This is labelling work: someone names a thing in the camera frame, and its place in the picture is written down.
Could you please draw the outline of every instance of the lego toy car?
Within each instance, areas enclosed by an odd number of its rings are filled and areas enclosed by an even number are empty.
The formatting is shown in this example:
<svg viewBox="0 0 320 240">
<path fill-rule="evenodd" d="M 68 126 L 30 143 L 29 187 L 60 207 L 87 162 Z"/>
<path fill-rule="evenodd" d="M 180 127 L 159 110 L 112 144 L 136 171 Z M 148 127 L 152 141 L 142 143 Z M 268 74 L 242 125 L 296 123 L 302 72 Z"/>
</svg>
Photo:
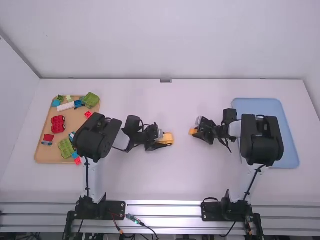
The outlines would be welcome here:
<svg viewBox="0 0 320 240">
<path fill-rule="evenodd" d="M 66 129 L 66 126 L 64 124 L 53 124 L 51 127 L 51 132 L 54 134 L 63 133 Z"/>
<path fill-rule="evenodd" d="M 65 117 L 62 115 L 54 116 L 51 118 L 51 132 L 54 134 L 62 133 L 65 131 L 66 126 L 64 125 L 64 122 L 66 121 Z"/>
<path fill-rule="evenodd" d="M 60 123 L 63 124 L 65 121 L 66 121 L 65 117 L 62 115 L 54 116 L 53 118 L 51 118 L 52 124 L 60 124 Z"/>
</svg>

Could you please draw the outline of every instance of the white table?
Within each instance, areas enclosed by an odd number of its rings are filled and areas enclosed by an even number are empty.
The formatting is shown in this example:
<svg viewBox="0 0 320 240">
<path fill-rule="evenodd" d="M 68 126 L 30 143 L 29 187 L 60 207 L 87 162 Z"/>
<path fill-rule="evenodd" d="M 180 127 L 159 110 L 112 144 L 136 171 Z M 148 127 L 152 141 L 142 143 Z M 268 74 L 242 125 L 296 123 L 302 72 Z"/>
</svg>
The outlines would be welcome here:
<svg viewBox="0 0 320 240">
<path fill-rule="evenodd" d="M 160 83 L 159 79 L 41 80 L 0 183 L 0 202 L 6 203 L 0 204 L 0 211 L 9 214 L 0 218 L 0 231 L 12 230 L 10 226 L 15 225 L 26 225 L 15 228 L 21 231 L 63 231 L 66 213 L 74 208 L 82 190 L 82 169 L 74 164 L 37 164 L 34 153 L 52 98 L 89 91 L 100 96 L 100 112 L 106 117 L 125 123 L 128 115 L 137 115 L 145 124 L 156 122 L 164 131 L 174 134 L 171 147 L 154 152 L 145 152 L 143 147 L 130 153 L 112 150 L 103 165 L 107 198 L 127 200 L 130 210 L 127 213 L 142 218 L 154 216 L 146 223 L 158 228 L 159 233 L 222 234 L 230 226 L 202 222 L 199 204 L 205 197 L 220 199 L 235 184 L 234 176 L 240 165 L 238 145 L 231 145 L 230 154 L 219 143 L 211 146 L 189 136 L 196 117 L 202 115 L 219 123 L 223 109 L 230 108 L 234 98 L 279 99 L 300 166 L 267 171 L 257 183 L 252 204 L 261 213 L 266 234 L 294 231 L 291 235 L 320 236 L 320 221 L 314 218 L 320 217 L 317 207 L 320 206 L 320 121 L 304 83 L 246 79 L 173 79 L 171 84 Z M 24 215 L 17 219 L 16 215 L 10 216 L 13 213 L 38 213 L 41 218 Z M 53 218 L 50 213 L 58 215 Z M 158 216 L 176 216 L 179 221 Z M 305 219 L 291 219 L 301 216 Z M 112 222 L 85 222 L 83 230 L 87 232 L 117 231 Z M 130 222 L 120 224 L 127 227 L 127 233 L 143 232 Z M 232 234 L 243 234 L 240 223 Z"/>
</svg>

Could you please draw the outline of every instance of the red lego brick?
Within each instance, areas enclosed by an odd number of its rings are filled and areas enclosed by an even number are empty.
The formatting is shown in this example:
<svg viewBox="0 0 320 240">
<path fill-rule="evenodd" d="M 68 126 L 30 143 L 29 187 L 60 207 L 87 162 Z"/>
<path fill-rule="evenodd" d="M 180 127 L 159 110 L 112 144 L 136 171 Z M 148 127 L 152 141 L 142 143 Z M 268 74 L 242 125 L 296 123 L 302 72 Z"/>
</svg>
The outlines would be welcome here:
<svg viewBox="0 0 320 240">
<path fill-rule="evenodd" d="M 51 135 L 51 134 L 45 134 L 43 136 L 43 141 L 48 141 L 48 142 L 52 142 L 52 140 L 54 139 L 55 135 Z"/>
<path fill-rule="evenodd" d="M 91 117 L 92 113 L 91 113 L 90 111 L 87 111 L 84 115 L 85 115 L 86 118 L 88 119 L 88 118 Z"/>
<path fill-rule="evenodd" d="M 74 159 L 75 165 L 80 165 L 81 164 L 81 159 L 78 156 L 77 158 Z"/>
</svg>

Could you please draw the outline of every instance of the black cable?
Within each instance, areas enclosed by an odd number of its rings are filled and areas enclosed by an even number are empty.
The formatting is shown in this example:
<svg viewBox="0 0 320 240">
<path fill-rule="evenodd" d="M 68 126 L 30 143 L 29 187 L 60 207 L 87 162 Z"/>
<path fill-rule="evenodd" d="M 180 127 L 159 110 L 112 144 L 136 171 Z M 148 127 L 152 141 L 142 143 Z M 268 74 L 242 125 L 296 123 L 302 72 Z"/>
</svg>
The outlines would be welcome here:
<svg viewBox="0 0 320 240">
<path fill-rule="evenodd" d="M 251 181 L 251 183 L 250 183 L 250 185 L 249 185 L 248 190 L 245 192 L 245 195 L 244 195 L 243 200 L 246 200 L 247 196 L 250 195 L 250 190 L 251 190 L 251 188 L 252 188 L 252 186 L 253 186 L 253 184 L 254 184 L 254 182 L 255 182 L 255 180 L 256 180 L 256 177 L 257 177 L 258 173 L 261 173 L 261 169 L 262 169 L 263 167 L 265 167 L 265 166 L 266 166 L 266 165 L 261 165 L 260 167 L 258 167 L 258 168 L 255 170 L 254 176 L 253 176 L 253 178 L 252 178 L 252 181 Z"/>
<path fill-rule="evenodd" d="M 149 230 L 151 230 L 153 233 L 154 233 L 154 235 L 155 235 L 155 237 L 156 238 L 158 238 L 158 235 L 156 234 L 156 232 L 155 231 L 153 231 L 150 227 L 148 227 L 148 226 L 145 226 L 147 229 L 149 229 Z"/>
<path fill-rule="evenodd" d="M 89 197 L 89 162 L 88 162 L 88 158 L 86 156 L 84 156 L 85 158 L 85 166 L 86 166 L 86 195 Z"/>
<path fill-rule="evenodd" d="M 153 231 L 153 230 L 151 229 L 151 227 L 145 225 L 142 221 L 139 223 L 139 225 L 142 226 L 142 227 L 146 227 L 147 229 L 151 230 L 151 231 L 154 233 L 155 237 L 156 237 L 157 239 L 159 239 L 158 235 L 156 234 L 155 231 Z"/>
<path fill-rule="evenodd" d="M 82 221 L 81 221 L 81 224 L 80 224 L 80 227 L 79 227 L 79 230 L 78 230 L 78 233 L 80 233 L 80 230 L 81 230 L 81 228 L 82 228 L 82 224 L 84 223 L 84 219 L 82 219 Z"/>
<path fill-rule="evenodd" d="M 234 226 L 236 225 L 236 221 L 232 224 L 232 226 L 230 227 L 229 231 L 226 233 L 226 235 L 219 235 L 222 238 L 225 238 L 226 236 L 229 235 L 229 233 L 231 232 L 231 230 L 234 228 Z"/>
<path fill-rule="evenodd" d="M 148 238 L 146 238 L 143 234 L 140 234 L 142 237 L 144 237 L 146 240 L 149 240 Z"/>
</svg>

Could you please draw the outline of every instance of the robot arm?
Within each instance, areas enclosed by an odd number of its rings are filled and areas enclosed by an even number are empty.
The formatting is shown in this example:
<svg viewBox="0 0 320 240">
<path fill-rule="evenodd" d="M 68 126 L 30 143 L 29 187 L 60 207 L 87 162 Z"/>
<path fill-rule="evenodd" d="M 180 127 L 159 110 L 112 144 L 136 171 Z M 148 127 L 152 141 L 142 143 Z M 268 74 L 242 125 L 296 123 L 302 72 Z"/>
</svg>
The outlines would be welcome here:
<svg viewBox="0 0 320 240">
<path fill-rule="evenodd" d="M 94 113 L 75 133 L 72 141 L 77 154 L 81 157 L 83 172 L 86 176 L 81 196 L 91 198 L 95 204 L 98 204 L 105 196 L 103 167 L 100 165 L 102 159 L 112 149 L 121 125 L 120 120 L 105 118 L 102 114 Z"/>
<path fill-rule="evenodd" d="M 200 116 L 196 120 L 196 127 L 189 133 L 210 145 L 213 145 L 214 140 L 218 139 L 230 152 L 228 141 L 234 143 L 240 139 L 242 160 L 238 173 L 241 180 L 226 191 L 221 201 L 209 197 L 206 199 L 217 201 L 206 202 L 205 199 L 202 202 L 202 220 L 205 222 L 245 222 L 247 235 L 251 236 L 248 218 L 253 219 L 257 228 L 257 236 L 264 239 L 260 215 L 252 213 L 249 202 L 257 175 L 261 175 L 265 167 L 272 166 L 275 161 L 283 157 L 284 144 L 278 119 L 275 116 L 243 114 L 241 119 L 237 120 L 236 109 L 225 109 L 221 125 L 216 125 L 214 121 Z"/>
</svg>

